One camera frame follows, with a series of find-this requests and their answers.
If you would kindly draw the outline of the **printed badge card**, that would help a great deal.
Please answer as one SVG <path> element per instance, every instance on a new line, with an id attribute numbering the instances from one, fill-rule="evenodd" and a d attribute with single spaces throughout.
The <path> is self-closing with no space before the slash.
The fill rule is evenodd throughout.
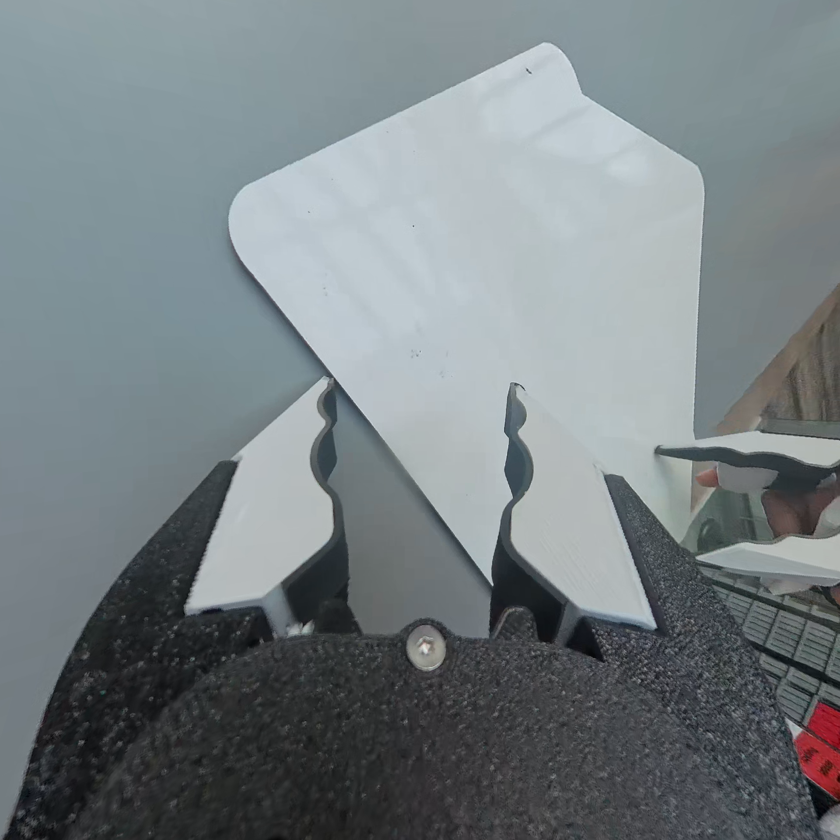
<path id="1" fill-rule="evenodd" d="M 833 802 L 839 799 L 839 709 L 817 701 L 806 723 L 786 721 L 805 778 Z"/>

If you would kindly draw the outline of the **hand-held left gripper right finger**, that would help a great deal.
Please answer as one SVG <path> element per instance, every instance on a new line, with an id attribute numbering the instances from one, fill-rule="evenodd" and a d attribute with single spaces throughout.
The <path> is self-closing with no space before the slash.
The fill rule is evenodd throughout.
<path id="1" fill-rule="evenodd" d="M 539 640 L 582 644 L 593 622 L 658 629 L 632 542 L 595 457 L 518 383 L 507 397 L 511 500 L 491 564 L 490 633 L 512 608 Z"/>

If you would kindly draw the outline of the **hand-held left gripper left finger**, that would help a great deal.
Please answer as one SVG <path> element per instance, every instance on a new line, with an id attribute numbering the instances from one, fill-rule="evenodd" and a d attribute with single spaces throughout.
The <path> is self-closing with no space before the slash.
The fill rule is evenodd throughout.
<path id="1" fill-rule="evenodd" d="M 257 608 L 275 637 L 309 635 L 321 604 L 347 595 L 343 510 L 329 484 L 337 419 L 324 376 L 236 454 L 186 616 Z"/>

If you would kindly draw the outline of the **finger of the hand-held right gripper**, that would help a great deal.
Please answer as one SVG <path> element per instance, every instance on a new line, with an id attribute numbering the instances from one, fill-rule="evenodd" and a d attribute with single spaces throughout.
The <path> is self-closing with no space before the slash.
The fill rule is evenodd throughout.
<path id="1" fill-rule="evenodd" d="M 759 579 L 774 594 L 813 587 L 832 589 L 839 582 L 839 534 L 782 537 L 770 542 L 730 542 L 719 530 L 701 531 L 696 556 L 703 564 Z"/>
<path id="2" fill-rule="evenodd" d="M 834 476 L 839 465 L 836 439 L 759 430 L 684 445 L 660 445 L 655 453 L 693 462 L 712 461 L 717 466 L 718 487 L 733 492 L 768 488 L 812 491 Z"/>

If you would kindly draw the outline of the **white rounded board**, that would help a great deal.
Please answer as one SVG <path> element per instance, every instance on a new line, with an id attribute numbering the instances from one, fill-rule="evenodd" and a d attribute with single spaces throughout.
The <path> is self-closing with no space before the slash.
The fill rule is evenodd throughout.
<path id="1" fill-rule="evenodd" d="M 583 400 L 599 225 L 585 98 L 565 54 L 538 45 L 229 210 L 246 269 L 486 574 L 511 497 L 510 383 L 618 475 Z"/>
<path id="2" fill-rule="evenodd" d="M 585 98 L 594 124 L 593 312 L 583 349 L 597 458 L 681 540 L 690 465 L 656 455 L 693 441 L 705 191 L 698 167 Z"/>

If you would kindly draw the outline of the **person's right hand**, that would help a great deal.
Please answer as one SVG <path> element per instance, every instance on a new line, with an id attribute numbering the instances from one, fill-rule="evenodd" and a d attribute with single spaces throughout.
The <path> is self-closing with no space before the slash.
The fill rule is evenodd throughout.
<path id="1" fill-rule="evenodd" d="M 805 490 L 772 489 L 775 478 L 774 470 L 717 463 L 696 473 L 695 482 L 700 488 L 722 488 L 721 493 L 730 496 L 737 490 L 760 490 L 764 515 L 775 538 L 812 536 L 824 510 L 838 496 L 837 475 L 831 474 L 815 488 Z"/>

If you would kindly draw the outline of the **grey desk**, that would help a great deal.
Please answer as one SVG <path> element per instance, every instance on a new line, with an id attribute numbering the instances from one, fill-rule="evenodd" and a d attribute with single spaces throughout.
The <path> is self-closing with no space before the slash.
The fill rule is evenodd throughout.
<path id="1" fill-rule="evenodd" d="M 542 42 L 703 175 L 705 434 L 836 283 L 838 2 L 2 2 L 3 642 L 317 378 L 237 190 Z"/>

